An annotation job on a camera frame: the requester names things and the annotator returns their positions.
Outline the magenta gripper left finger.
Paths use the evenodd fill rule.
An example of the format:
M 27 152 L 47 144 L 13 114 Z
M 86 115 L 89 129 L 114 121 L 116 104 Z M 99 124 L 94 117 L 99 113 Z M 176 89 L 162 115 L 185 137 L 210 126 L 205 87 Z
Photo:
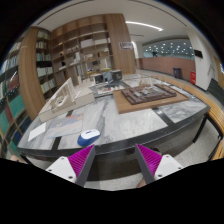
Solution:
M 83 187 L 95 155 L 95 146 L 90 145 L 69 157 L 59 157 L 46 171 Z

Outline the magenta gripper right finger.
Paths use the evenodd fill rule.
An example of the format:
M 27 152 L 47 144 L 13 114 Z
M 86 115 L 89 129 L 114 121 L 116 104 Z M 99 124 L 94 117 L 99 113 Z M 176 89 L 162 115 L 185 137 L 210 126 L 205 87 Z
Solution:
M 171 155 L 160 155 L 140 144 L 135 145 L 135 156 L 147 184 L 183 169 Z

